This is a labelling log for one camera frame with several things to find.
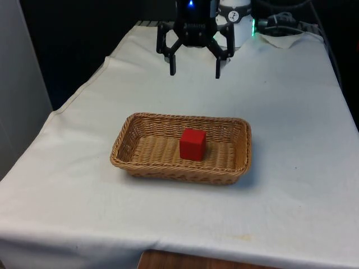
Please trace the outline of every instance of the basket rim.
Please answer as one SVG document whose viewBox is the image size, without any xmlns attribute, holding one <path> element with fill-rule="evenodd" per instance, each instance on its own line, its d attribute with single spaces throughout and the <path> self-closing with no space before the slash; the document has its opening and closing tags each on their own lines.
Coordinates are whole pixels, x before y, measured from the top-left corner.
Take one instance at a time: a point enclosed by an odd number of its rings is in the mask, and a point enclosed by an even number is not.
<svg viewBox="0 0 359 269">
<path fill-rule="evenodd" d="M 208 121 L 213 121 L 213 122 L 240 122 L 243 123 L 246 127 L 245 132 L 247 134 L 246 136 L 246 142 L 247 142 L 247 147 L 246 147 L 246 160 L 243 163 L 242 167 L 239 167 L 237 169 L 222 169 L 222 168 L 211 168 L 211 167 L 204 167 L 200 164 L 194 164 L 194 165 L 183 165 L 183 164 L 163 164 L 163 163 L 138 163 L 138 162 L 133 162 L 133 161 L 122 161 L 120 160 L 117 156 L 118 156 L 118 150 L 123 142 L 123 139 L 125 137 L 126 131 L 128 130 L 130 123 L 135 119 L 135 118 L 156 118 L 156 119 L 161 119 L 161 118 L 173 118 L 173 119 L 198 119 L 198 120 L 208 120 Z M 251 163 L 251 127 L 249 125 L 248 122 L 246 122 L 245 120 L 241 119 L 241 118 L 230 118 L 230 117 L 206 117 L 206 116 L 189 116 L 189 115 L 169 115 L 169 114 L 155 114 L 155 113 L 134 113 L 132 115 L 130 115 L 125 123 L 123 124 L 123 127 L 118 135 L 118 137 L 115 140 L 115 143 L 113 144 L 112 147 L 112 152 L 110 155 L 110 161 L 111 163 L 116 166 L 119 167 L 121 169 L 164 169 L 166 168 L 169 171 L 183 171 L 185 169 L 185 171 L 193 171 L 193 172 L 206 172 L 206 173 L 213 173 L 213 174 L 217 174 L 217 175 L 225 175 L 225 174 L 229 174 L 229 175 L 242 175 L 243 173 L 245 173 L 249 167 L 250 167 L 250 163 Z"/>
</svg>

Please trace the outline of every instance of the wicker basket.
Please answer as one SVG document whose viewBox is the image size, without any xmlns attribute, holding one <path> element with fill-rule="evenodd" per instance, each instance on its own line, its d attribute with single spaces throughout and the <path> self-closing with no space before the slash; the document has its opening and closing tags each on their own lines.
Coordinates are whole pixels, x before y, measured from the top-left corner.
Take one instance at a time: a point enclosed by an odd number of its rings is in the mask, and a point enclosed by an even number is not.
<svg viewBox="0 0 359 269">
<path fill-rule="evenodd" d="M 203 161 L 179 157 L 185 128 L 207 132 Z M 136 113 L 124 123 L 110 160 L 135 177 L 233 184 L 251 166 L 251 127 L 237 118 Z"/>
</svg>

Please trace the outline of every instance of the red cube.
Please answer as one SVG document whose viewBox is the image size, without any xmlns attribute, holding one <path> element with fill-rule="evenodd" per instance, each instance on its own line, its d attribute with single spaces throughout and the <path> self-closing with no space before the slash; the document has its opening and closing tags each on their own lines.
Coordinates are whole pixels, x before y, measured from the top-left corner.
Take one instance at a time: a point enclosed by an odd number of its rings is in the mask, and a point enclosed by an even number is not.
<svg viewBox="0 0 359 269">
<path fill-rule="evenodd" d="M 179 147 L 179 154 L 182 159 L 201 161 L 206 151 L 206 132 L 185 129 Z"/>
</svg>

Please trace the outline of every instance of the green light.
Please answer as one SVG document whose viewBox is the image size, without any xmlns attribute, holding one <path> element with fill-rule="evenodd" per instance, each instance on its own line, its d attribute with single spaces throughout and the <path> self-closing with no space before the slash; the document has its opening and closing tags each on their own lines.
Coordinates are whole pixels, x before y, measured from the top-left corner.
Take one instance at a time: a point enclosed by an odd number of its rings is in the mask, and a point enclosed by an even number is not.
<svg viewBox="0 0 359 269">
<path fill-rule="evenodd" d="M 252 36 L 254 36 L 254 30 L 255 30 L 255 19 L 253 19 L 253 23 L 252 23 Z"/>
</svg>

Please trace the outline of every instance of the white tablecloth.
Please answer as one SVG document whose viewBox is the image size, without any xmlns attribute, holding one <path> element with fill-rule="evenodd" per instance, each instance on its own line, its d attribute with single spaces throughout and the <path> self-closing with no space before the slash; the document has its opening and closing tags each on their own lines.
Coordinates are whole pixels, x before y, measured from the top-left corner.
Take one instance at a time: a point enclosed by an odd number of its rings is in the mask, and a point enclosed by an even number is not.
<svg viewBox="0 0 359 269">
<path fill-rule="evenodd" d="M 156 34 L 135 27 L 0 182 L 4 265 L 136 268 L 162 249 L 359 268 L 359 136 L 323 43 L 254 37 L 216 80 L 211 53 L 184 47 L 171 77 Z M 227 187 L 130 177 L 109 155 L 134 112 L 247 120 L 251 171 Z"/>
</svg>

